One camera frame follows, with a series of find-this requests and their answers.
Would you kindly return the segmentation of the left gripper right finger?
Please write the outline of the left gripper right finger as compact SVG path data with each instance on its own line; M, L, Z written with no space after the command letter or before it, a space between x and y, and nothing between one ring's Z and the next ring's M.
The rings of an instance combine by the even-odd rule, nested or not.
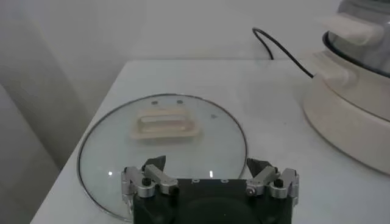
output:
M246 194L250 197L264 195L268 191L272 198L292 198L292 205L299 202L299 174L286 168L282 172L268 161L253 158L246 159L246 165L252 175L246 180Z

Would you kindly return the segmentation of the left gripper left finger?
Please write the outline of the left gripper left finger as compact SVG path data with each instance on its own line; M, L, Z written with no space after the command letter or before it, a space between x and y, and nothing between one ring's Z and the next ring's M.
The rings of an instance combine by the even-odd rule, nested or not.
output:
M129 213L133 213L133 199L154 197L159 191L163 195L176 196L179 193L179 181L164 173L166 157L148 159L140 169L125 167L121 173L122 200Z

